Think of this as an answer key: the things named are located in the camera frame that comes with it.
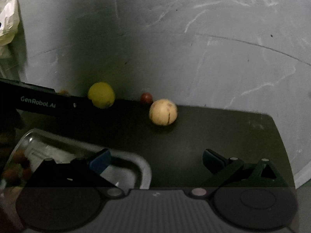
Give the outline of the tan round fruit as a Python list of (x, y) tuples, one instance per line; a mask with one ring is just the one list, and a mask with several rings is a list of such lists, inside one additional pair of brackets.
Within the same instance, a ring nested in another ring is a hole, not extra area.
[(175, 122), (178, 109), (175, 103), (168, 99), (156, 100), (150, 107), (149, 119), (155, 125), (168, 126)]

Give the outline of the black table mat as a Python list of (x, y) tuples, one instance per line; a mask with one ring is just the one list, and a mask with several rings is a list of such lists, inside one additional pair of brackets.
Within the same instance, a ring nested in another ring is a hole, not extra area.
[(151, 187), (195, 187), (210, 177), (202, 154), (212, 149), (246, 163), (269, 159), (289, 186), (294, 185), (286, 149), (270, 115), (207, 107), (178, 106), (176, 121), (157, 126), (149, 106), (117, 100), (107, 109), (22, 113), (26, 129), (139, 154), (152, 170)]

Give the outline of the orange red small fruit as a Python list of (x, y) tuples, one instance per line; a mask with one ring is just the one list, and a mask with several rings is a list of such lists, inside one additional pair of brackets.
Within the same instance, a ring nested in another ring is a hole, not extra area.
[(19, 178), (19, 170), (16, 168), (8, 168), (3, 172), (5, 180)]

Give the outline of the orange kumquat near mango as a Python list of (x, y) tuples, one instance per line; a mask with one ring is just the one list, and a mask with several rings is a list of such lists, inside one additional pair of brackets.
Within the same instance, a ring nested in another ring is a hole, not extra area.
[(66, 91), (66, 90), (60, 90), (60, 91), (58, 92), (58, 94), (60, 94), (60, 95), (67, 95), (67, 96), (70, 95), (70, 93), (69, 93), (68, 91)]

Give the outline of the white plastic bag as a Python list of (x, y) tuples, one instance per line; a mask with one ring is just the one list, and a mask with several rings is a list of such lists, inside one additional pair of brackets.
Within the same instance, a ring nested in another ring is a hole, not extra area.
[(18, 0), (1, 0), (1, 59), (10, 57), (8, 44), (18, 32)]

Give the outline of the yellow lemon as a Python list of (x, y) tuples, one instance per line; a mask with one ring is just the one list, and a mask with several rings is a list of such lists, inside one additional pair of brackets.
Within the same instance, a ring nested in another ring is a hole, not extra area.
[(115, 93), (108, 83), (93, 84), (87, 94), (93, 105), (97, 108), (107, 108), (113, 105)]

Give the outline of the red cherry tomato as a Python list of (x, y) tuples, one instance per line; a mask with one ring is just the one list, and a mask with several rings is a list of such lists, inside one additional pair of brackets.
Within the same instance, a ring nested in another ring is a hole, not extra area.
[(153, 103), (153, 96), (151, 93), (149, 92), (144, 92), (142, 93), (142, 95), (140, 96), (140, 100), (144, 103), (147, 104), (152, 104)]

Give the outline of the silver metal tray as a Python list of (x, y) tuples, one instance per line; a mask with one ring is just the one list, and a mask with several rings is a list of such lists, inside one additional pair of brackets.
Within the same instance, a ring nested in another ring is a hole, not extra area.
[[(46, 158), (56, 163), (69, 163), (74, 158), (88, 157), (100, 151), (102, 147), (61, 137), (40, 129), (31, 129), (21, 137), (11, 153), (5, 169), (13, 167), (21, 174), (23, 166), (35, 171)], [(129, 189), (149, 189), (152, 172), (149, 163), (135, 153), (110, 149), (109, 166), (101, 177), (120, 187)]]

